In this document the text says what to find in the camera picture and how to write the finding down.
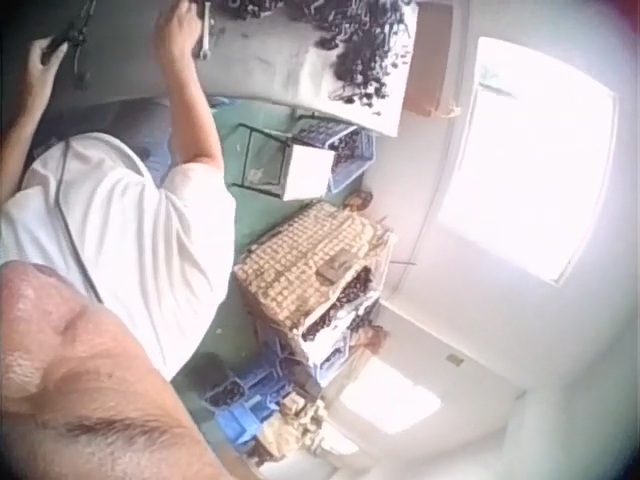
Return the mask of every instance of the table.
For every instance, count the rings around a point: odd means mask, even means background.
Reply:
[[[79,13],[84,0],[32,1],[28,22],[9,29],[3,38],[3,118],[15,98],[29,41],[53,35]],[[90,72],[86,92],[72,86],[71,55],[61,66],[52,108],[92,105],[114,100],[163,95],[165,86],[155,63],[152,34],[160,8],[171,0],[98,0],[89,27],[89,42],[80,59]],[[214,12],[211,58],[197,61],[207,94],[260,100],[318,112],[395,136],[404,99],[409,62],[398,62],[388,77],[390,97],[373,109],[359,102],[346,105],[330,99],[340,87],[332,70],[337,52],[315,47],[320,33],[305,23],[291,22],[280,9],[262,19],[232,20]],[[406,7],[410,35],[397,46],[413,49],[417,7]]]

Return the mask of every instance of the window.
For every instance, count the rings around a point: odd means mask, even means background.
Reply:
[[[438,220],[559,282],[590,233],[606,184],[616,99],[558,60],[481,38],[457,170]]]
[[[320,446],[335,455],[353,455],[358,446],[340,433],[329,422],[322,425],[322,442]]]
[[[412,427],[442,405],[429,390],[414,384],[376,357],[344,390],[340,400],[389,434]]]

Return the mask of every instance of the man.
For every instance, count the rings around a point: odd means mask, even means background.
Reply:
[[[32,47],[0,167],[2,446],[23,477],[230,478],[168,383],[225,296],[233,253],[234,203],[191,57],[200,26],[179,0],[157,30],[179,159],[161,188],[103,134],[54,146],[20,186],[64,56],[43,66],[46,42]]]
[[[4,260],[46,265],[104,303],[167,380],[202,340],[233,262],[235,204],[192,57],[201,34],[195,10],[178,2],[156,35],[179,163],[160,188],[157,172],[152,176],[124,143],[91,133],[46,151],[19,189],[64,55],[62,47],[42,66],[46,40],[31,49],[23,108],[3,141],[0,164]]]

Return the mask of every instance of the green floor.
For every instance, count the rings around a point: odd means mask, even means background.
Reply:
[[[246,129],[239,128],[239,123],[245,122],[278,131],[288,131],[294,123],[294,117],[289,108],[248,101],[221,108],[216,112],[215,118],[224,150],[227,184],[239,182],[242,176],[248,132]],[[276,175],[279,152],[274,142],[254,141],[250,153],[248,162],[250,168],[261,168],[265,179]],[[327,197],[326,200],[339,204],[359,185],[360,181],[356,180],[348,188],[337,195]],[[230,191],[237,202],[236,257],[262,234],[291,217],[305,204],[300,201],[283,202],[233,187]],[[229,294],[220,305],[198,351],[173,382],[176,391],[205,436],[217,437],[218,432],[211,414],[201,406],[194,387],[186,379],[185,372],[188,373],[195,364],[206,362],[212,352],[233,368],[250,361],[257,351],[251,320],[244,310],[240,292],[232,278]]]

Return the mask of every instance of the black cable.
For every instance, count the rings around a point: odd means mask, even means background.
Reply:
[[[69,222],[67,221],[67,217],[64,214],[64,210],[62,209],[62,203],[60,202],[60,195],[61,195],[61,192],[62,192],[62,182],[64,181],[64,174],[65,174],[65,171],[67,169],[67,158],[69,156],[70,148],[71,148],[71,139],[67,138],[64,141],[64,154],[62,156],[62,168],[60,169],[60,177],[58,178],[58,185],[56,185],[56,193],[55,193],[54,202],[55,202],[55,206],[56,206],[56,208],[58,210],[58,213],[60,214],[60,219],[62,220],[62,226],[65,229],[65,234],[67,235],[67,238],[69,240],[69,244],[71,245],[71,254],[74,257],[74,260],[76,261],[76,264],[80,268],[80,272],[82,273],[82,276],[84,277],[84,280],[89,285],[89,288],[91,289],[91,293],[95,297],[95,300],[98,303],[104,304],[104,302],[102,300],[102,296],[100,295],[100,292],[98,291],[98,288],[96,287],[96,284],[93,281],[93,278],[91,278],[91,274],[89,273],[89,269],[87,268],[87,265],[84,263],[84,260],[82,260],[82,255],[80,254],[80,251],[78,250],[78,246],[76,245],[75,240],[73,239],[73,233],[71,232],[71,227],[69,226]]]

